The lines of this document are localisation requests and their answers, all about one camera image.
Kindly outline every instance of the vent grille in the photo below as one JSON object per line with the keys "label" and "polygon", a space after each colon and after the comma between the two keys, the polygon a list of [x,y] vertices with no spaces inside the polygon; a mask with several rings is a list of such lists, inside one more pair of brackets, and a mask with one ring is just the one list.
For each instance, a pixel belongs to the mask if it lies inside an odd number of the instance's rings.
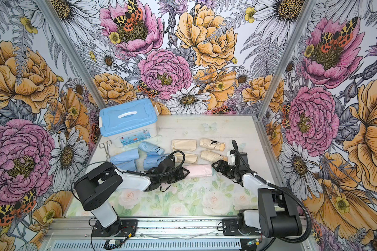
{"label": "vent grille", "polygon": [[[104,250],[104,240],[92,241],[96,251]],[[239,239],[192,239],[192,240],[128,240],[113,250],[237,250]],[[51,251],[92,251],[90,241],[56,241]]]}

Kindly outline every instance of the white plastic container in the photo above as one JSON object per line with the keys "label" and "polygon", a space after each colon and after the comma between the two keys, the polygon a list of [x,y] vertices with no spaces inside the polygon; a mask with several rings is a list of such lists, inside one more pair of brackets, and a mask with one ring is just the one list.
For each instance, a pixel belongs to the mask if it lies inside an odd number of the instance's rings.
{"label": "white plastic container", "polygon": [[99,112],[102,136],[123,147],[157,135],[157,113],[148,98],[104,108]]}

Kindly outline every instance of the box handle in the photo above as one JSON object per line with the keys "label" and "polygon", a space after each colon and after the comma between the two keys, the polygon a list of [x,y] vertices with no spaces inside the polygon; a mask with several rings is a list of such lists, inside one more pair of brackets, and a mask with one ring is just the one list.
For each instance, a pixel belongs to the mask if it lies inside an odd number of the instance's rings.
{"label": "box handle", "polygon": [[125,116],[133,115],[133,114],[137,114],[137,112],[134,111],[134,112],[123,113],[123,114],[120,114],[120,115],[118,116],[118,118],[123,118],[123,117],[125,117]]}

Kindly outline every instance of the box label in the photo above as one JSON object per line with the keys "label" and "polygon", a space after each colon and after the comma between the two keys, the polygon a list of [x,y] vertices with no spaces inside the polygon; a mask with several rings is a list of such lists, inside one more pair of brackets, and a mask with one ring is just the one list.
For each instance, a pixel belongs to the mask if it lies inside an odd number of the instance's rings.
{"label": "box label", "polygon": [[145,129],[138,132],[123,135],[123,137],[120,137],[120,141],[123,145],[129,145],[150,137],[151,134],[149,133],[148,129]]}

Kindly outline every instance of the box lid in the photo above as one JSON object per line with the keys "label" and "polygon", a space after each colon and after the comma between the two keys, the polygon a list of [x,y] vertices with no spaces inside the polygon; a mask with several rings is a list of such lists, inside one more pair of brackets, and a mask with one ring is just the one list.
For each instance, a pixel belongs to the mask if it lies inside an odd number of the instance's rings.
{"label": "box lid", "polygon": [[149,98],[143,98],[100,110],[100,133],[112,136],[153,124],[158,120]]}

